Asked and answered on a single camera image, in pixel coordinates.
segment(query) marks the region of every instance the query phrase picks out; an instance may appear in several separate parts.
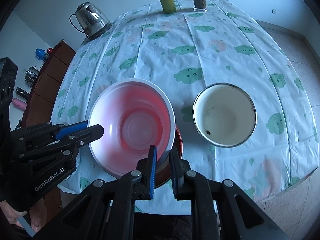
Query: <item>brown bowl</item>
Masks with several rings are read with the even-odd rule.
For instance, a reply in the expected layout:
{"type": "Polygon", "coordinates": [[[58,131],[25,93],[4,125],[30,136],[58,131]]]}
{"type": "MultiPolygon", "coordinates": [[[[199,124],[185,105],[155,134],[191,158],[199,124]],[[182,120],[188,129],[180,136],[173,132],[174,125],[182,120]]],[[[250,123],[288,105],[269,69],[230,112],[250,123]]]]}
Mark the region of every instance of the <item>brown bowl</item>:
{"type": "MultiPolygon", "coordinates": [[[[176,133],[174,137],[173,146],[177,147],[179,158],[182,157],[182,137],[178,127],[176,126],[176,133]]],[[[156,170],[156,185],[155,188],[162,186],[167,183],[167,181],[171,178],[170,173],[170,165],[169,165],[169,156],[164,161],[164,163],[156,170]]]]}

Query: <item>pink bottle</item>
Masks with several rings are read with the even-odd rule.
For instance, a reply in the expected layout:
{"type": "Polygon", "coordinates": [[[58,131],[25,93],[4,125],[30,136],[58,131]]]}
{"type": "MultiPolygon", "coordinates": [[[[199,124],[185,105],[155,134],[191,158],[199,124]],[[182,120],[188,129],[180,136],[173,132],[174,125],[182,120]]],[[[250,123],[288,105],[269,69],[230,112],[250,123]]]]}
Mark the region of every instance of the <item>pink bottle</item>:
{"type": "Polygon", "coordinates": [[[12,103],[16,108],[19,108],[22,111],[25,111],[25,109],[27,108],[27,103],[25,103],[17,98],[12,99],[12,103]]]}

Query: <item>kettle base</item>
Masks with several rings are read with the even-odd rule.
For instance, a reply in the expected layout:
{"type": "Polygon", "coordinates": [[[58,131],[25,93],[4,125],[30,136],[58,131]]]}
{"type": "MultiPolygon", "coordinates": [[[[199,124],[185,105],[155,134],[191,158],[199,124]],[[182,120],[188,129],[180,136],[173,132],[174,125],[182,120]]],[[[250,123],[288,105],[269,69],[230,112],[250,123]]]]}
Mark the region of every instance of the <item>kettle base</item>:
{"type": "Polygon", "coordinates": [[[100,37],[105,33],[107,30],[109,30],[112,26],[112,23],[108,23],[107,25],[103,26],[100,30],[98,30],[96,33],[92,34],[91,36],[87,36],[89,40],[93,41],[96,38],[100,37]]]}

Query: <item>baseboard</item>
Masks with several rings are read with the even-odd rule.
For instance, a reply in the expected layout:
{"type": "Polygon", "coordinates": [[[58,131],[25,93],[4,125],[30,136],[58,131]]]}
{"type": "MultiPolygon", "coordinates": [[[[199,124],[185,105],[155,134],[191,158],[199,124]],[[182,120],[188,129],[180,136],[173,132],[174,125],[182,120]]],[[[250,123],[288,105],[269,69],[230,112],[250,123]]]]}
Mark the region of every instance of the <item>baseboard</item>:
{"type": "Polygon", "coordinates": [[[272,24],[272,23],[266,23],[266,22],[262,22],[262,21],[257,21],[255,20],[257,23],[260,24],[261,27],[263,28],[269,28],[272,30],[276,30],[276,31],[280,31],[283,33],[287,33],[289,35],[298,37],[300,39],[303,39],[303,41],[306,43],[306,45],[308,46],[308,48],[311,50],[312,54],[315,56],[316,60],[318,61],[318,63],[320,64],[320,57],[319,55],[316,53],[315,49],[311,46],[310,42],[305,38],[305,36],[301,35],[300,33],[296,33],[292,30],[286,29],[284,27],[272,24]]]}

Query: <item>kettle handle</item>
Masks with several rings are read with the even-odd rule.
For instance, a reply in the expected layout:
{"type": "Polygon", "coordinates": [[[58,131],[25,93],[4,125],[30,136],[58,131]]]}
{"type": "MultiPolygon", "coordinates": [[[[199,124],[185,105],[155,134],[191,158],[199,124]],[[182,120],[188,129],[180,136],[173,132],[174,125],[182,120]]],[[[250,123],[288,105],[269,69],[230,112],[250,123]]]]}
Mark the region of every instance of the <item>kettle handle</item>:
{"type": "Polygon", "coordinates": [[[76,16],[75,14],[71,14],[71,15],[70,15],[70,17],[69,17],[69,21],[70,21],[70,23],[71,23],[71,24],[72,24],[72,26],[73,26],[74,28],[76,28],[78,31],[80,31],[81,33],[84,33],[84,34],[85,34],[85,32],[83,32],[83,31],[79,30],[76,26],[74,26],[74,25],[73,25],[73,23],[72,23],[72,21],[71,21],[71,16],[73,16],[73,15],[74,15],[74,16],[76,16]]]}

